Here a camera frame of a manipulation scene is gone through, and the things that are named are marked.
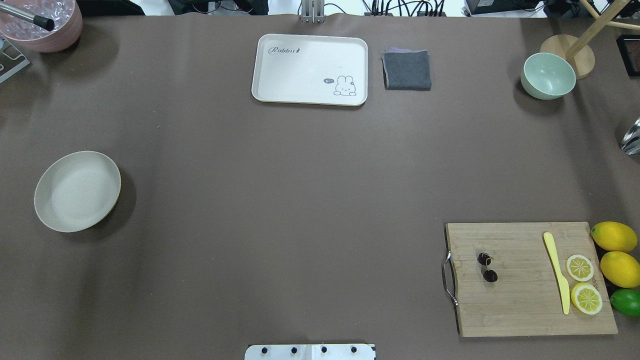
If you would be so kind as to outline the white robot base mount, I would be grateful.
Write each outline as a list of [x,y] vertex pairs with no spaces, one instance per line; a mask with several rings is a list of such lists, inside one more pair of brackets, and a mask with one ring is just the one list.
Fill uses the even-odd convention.
[[366,343],[256,344],[245,360],[375,360],[374,345]]

